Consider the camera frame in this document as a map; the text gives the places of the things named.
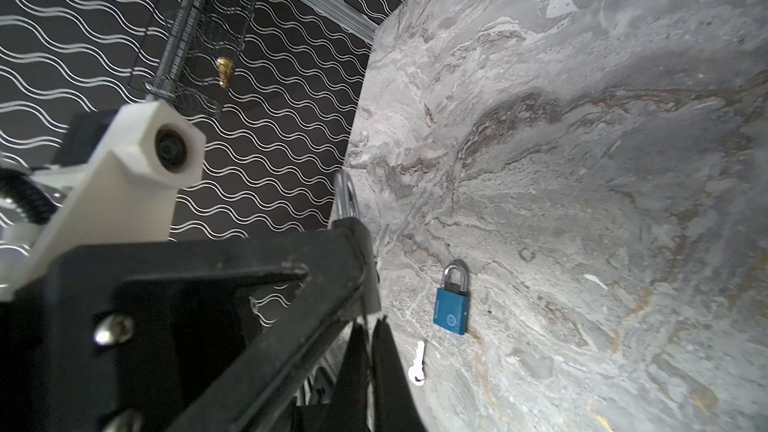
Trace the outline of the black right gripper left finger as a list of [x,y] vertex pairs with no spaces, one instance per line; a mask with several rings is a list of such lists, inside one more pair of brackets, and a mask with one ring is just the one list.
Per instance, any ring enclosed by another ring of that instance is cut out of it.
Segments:
[[354,323],[331,401],[319,431],[367,431],[367,330]]

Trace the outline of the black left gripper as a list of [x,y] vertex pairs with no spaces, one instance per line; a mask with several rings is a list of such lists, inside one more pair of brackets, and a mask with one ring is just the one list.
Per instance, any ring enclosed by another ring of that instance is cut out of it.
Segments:
[[83,246],[1,309],[5,431],[163,431],[242,353],[227,242]]

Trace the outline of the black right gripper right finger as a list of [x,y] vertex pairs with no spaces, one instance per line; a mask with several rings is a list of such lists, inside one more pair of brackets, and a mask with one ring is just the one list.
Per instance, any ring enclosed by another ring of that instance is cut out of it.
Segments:
[[375,430],[425,432],[385,317],[376,322],[371,353]]

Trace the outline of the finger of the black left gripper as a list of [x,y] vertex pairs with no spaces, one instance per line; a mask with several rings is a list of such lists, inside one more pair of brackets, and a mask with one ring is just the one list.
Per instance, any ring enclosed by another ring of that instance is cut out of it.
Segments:
[[113,293],[121,431],[266,431],[350,323],[378,310],[370,233],[144,244]]

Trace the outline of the silver key on table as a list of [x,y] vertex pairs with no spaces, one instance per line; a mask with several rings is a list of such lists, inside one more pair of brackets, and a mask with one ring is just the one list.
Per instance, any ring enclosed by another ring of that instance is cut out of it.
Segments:
[[417,343],[414,360],[407,371],[409,380],[417,387],[423,386],[426,380],[424,371],[425,348],[426,344],[424,341]]

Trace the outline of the blue padlock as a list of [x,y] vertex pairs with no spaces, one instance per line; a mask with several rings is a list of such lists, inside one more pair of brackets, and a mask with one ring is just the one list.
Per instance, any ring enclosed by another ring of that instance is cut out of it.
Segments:
[[454,334],[464,335],[469,304],[469,272],[462,262],[451,262],[445,267],[436,290],[433,323]]

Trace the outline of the brass padlock in basket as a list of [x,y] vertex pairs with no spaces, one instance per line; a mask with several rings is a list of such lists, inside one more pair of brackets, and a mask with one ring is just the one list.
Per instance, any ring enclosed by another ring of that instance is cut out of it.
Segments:
[[235,70],[234,62],[228,57],[218,57],[215,64],[218,71],[219,86],[222,89],[227,89],[229,87],[231,76]]

